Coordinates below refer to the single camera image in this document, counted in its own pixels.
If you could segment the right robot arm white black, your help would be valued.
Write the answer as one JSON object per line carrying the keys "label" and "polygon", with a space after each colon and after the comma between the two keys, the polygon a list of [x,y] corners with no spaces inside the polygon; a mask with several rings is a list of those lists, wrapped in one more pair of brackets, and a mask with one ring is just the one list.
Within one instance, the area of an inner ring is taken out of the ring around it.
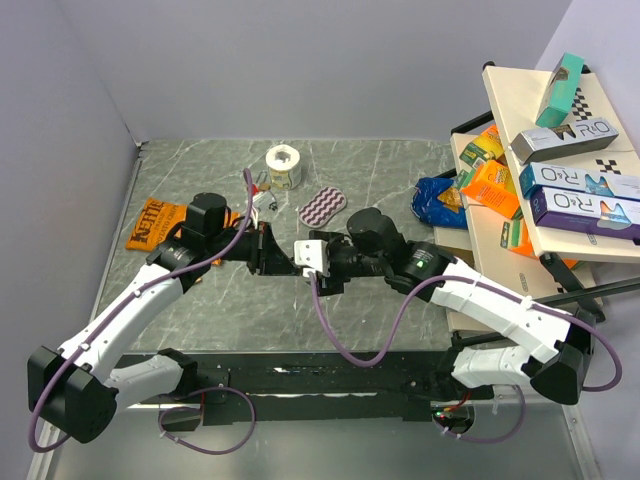
{"label": "right robot arm white black", "polygon": [[452,346],[436,376],[444,396],[459,398],[489,385],[529,385],[548,400],[577,404],[586,390],[592,321],[519,295],[430,242],[405,240],[376,208],[352,215],[347,230],[346,236],[313,232],[294,247],[314,297],[327,287],[342,292],[353,278],[379,276],[407,301],[419,298],[462,313],[510,341],[489,349]]}

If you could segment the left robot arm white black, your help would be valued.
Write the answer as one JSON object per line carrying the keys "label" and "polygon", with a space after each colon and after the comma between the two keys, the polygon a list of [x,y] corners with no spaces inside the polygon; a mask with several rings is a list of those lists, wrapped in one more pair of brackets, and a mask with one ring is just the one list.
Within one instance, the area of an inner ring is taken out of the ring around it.
{"label": "left robot arm white black", "polygon": [[253,274],[297,276],[302,267],[277,244],[271,226],[245,215],[228,221],[226,199],[196,195],[186,217],[170,229],[121,294],[82,331],[28,359],[31,420],[44,420],[80,443],[97,438],[121,410],[160,395],[177,402],[198,387],[195,360],[164,349],[149,360],[120,368],[138,335],[206,274],[216,260],[246,264]]}

